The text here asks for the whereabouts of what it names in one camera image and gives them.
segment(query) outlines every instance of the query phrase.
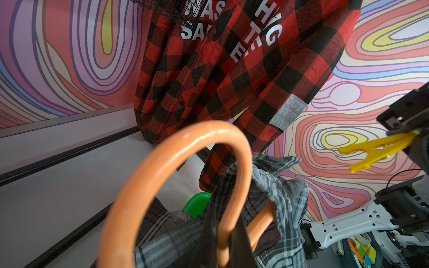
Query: psychedelic wavy wall pattern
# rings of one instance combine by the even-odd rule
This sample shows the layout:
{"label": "psychedelic wavy wall pattern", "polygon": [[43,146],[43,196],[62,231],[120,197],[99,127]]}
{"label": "psychedelic wavy wall pattern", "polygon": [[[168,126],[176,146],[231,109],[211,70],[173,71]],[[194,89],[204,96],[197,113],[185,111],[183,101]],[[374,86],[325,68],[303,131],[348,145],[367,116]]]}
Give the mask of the psychedelic wavy wall pattern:
{"label": "psychedelic wavy wall pattern", "polygon": [[0,4],[0,129],[132,103],[143,8],[129,0]]}
{"label": "psychedelic wavy wall pattern", "polygon": [[[310,186],[307,216],[332,218],[354,210],[386,186],[395,173],[418,168],[402,152],[351,174],[362,152],[338,148],[385,137],[375,120],[412,89],[429,81],[429,2],[364,1],[361,16],[332,77],[308,108],[266,153],[303,160],[281,175],[304,178]],[[419,171],[396,176],[397,183]]]}

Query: wire rack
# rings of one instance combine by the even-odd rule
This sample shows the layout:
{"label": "wire rack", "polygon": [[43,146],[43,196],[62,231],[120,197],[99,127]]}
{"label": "wire rack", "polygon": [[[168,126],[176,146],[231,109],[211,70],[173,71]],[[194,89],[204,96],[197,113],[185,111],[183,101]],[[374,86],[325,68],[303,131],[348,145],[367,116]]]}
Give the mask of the wire rack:
{"label": "wire rack", "polygon": [[174,22],[195,28],[207,0],[130,0]]}

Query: shirt sleeve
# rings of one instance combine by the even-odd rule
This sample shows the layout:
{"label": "shirt sleeve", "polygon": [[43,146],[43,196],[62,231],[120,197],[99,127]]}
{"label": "shirt sleeve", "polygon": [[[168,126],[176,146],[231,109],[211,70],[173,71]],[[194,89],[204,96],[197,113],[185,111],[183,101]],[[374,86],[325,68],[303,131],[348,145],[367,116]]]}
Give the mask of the shirt sleeve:
{"label": "shirt sleeve", "polygon": [[139,128],[144,124],[142,119],[150,118],[149,116],[142,117],[142,114],[146,114],[156,107],[157,98],[156,95],[153,94],[153,90],[151,91],[151,85],[161,55],[164,53],[170,30],[173,26],[173,21],[155,12],[152,13],[145,46],[145,56],[143,57],[142,66],[140,68],[136,98],[134,101],[134,112]]}
{"label": "shirt sleeve", "polygon": [[[300,105],[309,104],[329,79],[360,14],[361,1],[351,2],[323,19],[323,26],[317,31],[315,38],[294,55],[249,108],[234,121],[233,124],[246,135],[253,154],[263,152],[284,132],[285,128],[282,129],[275,123],[275,116],[288,112],[284,105],[291,100],[291,96],[299,98]],[[213,191],[222,175],[235,161],[230,146],[216,144],[202,170],[200,189]]]}

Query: red plaid shirt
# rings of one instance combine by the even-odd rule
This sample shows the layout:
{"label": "red plaid shirt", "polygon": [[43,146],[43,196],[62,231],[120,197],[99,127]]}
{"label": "red plaid shirt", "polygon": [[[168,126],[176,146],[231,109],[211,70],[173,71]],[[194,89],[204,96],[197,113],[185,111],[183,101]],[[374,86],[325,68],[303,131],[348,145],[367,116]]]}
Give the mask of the red plaid shirt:
{"label": "red plaid shirt", "polygon": [[[275,116],[298,116],[287,101],[308,104],[331,75],[361,2],[209,0],[194,33],[154,14],[135,102],[145,139],[159,143],[191,123],[228,120],[248,107],[234,124],[252,152],[262,152],[285,129]],[[211,192],[234,161],[229,146],[215,145],[200,188]]]}

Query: orange hanger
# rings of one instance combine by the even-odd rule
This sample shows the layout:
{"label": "orange hanger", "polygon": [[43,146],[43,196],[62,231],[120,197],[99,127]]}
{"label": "orange hanger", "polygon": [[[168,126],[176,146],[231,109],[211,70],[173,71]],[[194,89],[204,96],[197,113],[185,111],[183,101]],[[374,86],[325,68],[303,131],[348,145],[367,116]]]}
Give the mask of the orange hanger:
{"label": "orange hanger", "polygon": [[[133,267],[138,228],[156,193],[188,157],[213,143],[230,145],[238,162],[236,185],[218,227],[218,265],[228,264],[230,235],[250,188],[252,154],[249,142],[236,126],[214,120],[188,126],[168,137],[138,166],[107,216],[97,266]],[[270,202],[247,227],[253,249],[273,219],[274,204]]]}

